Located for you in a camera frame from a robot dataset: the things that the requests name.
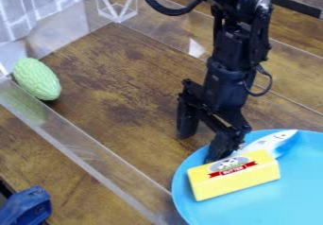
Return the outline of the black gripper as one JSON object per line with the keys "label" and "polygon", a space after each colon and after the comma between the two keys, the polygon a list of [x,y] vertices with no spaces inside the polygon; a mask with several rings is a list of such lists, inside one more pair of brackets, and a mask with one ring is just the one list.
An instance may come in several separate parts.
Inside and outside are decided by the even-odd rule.
{"label": "black gripper", "polygon": [[188,78],[182,81],[176,108],[178,137],[190,138],[196,133],[199,122],[218,133],[208,147],[206,164],[228,157],[243,146],[244,136],[251,132],[242,114],[247,99],[244,81],[252,84],[250,74],[243,70],[230,70],[212,59],[207,61],[203,84]]}

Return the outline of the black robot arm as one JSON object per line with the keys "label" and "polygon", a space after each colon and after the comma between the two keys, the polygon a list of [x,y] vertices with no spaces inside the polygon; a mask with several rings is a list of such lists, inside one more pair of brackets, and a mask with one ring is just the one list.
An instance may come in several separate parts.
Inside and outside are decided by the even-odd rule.
{"label": "black robot arm", "polygon": [[254,79],[264,74],[262,63],[271,49],[268,26],[271,0],[202,0],[211,5],[214,22],[214,52],[207,60],[204,82],[183,80],[176,110],[178,136],[188,138],[203,122],[216,133],[206,163],[230,156],[251,132],[242,108]]}

